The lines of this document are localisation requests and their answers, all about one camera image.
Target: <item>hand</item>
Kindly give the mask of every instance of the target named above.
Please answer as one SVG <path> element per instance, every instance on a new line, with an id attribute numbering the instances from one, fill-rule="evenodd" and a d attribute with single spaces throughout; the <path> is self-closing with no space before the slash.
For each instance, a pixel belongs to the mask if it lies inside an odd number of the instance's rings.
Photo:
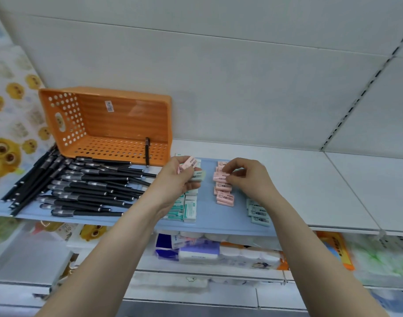
<path id="1" fill-rule="evenodd" d="M 142 197 L 155 203 L 155 208 L 158 209 L 156 216 L 158 220 L 166 216 L 179 196 L 200 187 L 199 182 L 188 182 L 193 176 L 194 168 L 187 168 L 178 175 L 178 166 L 188 158 L 189 156 L 172 157 Z"/>
<path id="2" fill-rule="evenodd" d="M 230 173 L 226 181 L 240 188 L 248 197 L 265 205 L 269 198 L 279 197 L 266 167 L 257 160 L 235 158 L 224 166 L 223 172 Z"/>

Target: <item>forearm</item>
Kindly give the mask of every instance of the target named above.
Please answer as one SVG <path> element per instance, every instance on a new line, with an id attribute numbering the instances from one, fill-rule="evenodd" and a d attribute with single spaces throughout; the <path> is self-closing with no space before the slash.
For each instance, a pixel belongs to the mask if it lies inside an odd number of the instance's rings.
<path id="1" fill-rule="evenodd" d="M 114 316 L 155 226 L 153 207 L 133 205 L 37 316 Z"/>
<path id="2" fill-rule="evenodd" d="M 388 316 L 283 197 L 264 204 L 311 316 Z"/>

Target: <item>orange plastic basket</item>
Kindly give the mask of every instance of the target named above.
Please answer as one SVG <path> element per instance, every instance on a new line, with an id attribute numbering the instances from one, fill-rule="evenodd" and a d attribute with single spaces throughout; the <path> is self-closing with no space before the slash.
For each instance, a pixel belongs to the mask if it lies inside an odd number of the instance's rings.
<path id="1" fill-rule="evenodd" d="M 47 123 L 62 155 L 163 166 L 172 144 L 171 97 L 90 87 L 41 89 Z"/>

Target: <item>left hand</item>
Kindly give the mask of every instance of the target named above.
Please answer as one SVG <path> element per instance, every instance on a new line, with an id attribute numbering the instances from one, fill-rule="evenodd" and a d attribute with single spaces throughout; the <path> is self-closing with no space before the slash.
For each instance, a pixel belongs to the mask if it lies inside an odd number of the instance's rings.
<path id="1" fill-rule="evenodd" d="M 157 178 L 153 181 L 143 197 L 155 203 L 158 209 L 158 220 L 167 215 L 179 196 L 189 190 L 198 189 L 199 182 L 188 182 L 193 176 L 194 168 L 190 167 L 178 175 L 178 167 L 183 164 L 189 156 L 172 157 L 163 166 Z"/>

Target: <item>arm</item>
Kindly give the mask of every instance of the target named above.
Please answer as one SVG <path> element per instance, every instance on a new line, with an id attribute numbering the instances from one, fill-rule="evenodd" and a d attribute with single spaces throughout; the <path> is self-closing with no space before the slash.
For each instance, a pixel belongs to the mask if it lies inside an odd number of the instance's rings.
<path id="1" fill-rule="evenodd" d="M 388 317 L 363 285 L 317 238 L 273 185 L 266 167 L 236 158 L 224 168 L 238 186 L 269 213 L 297 287 L 311 316 Z"/>
<path id="2" fill-rule="evenodd" d="M 155 224 L 175 200 L 200 184 L 188 182 L 193 168 L 177 174 L 186 157 L 165 165 L 144 195 L 103 236 L 37 317 L 115 316 Z"/>

